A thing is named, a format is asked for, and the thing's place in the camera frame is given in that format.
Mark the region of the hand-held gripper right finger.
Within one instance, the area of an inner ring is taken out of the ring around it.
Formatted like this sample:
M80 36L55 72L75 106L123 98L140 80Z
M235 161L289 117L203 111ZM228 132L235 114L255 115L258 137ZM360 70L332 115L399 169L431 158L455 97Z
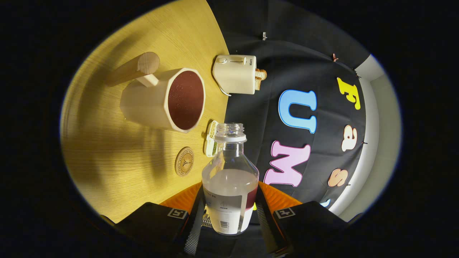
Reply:
M318 202L303 204L261 181L255 201L267 251L274 257L319 257L349 227Z

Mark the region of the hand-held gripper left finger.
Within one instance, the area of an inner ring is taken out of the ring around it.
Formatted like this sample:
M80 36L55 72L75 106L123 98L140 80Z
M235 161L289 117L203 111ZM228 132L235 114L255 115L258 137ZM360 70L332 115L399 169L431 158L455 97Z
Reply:
M155 257L193 257L202 227L205 199L196 183L160 204L146 202L120 222L108 224L145 254Z

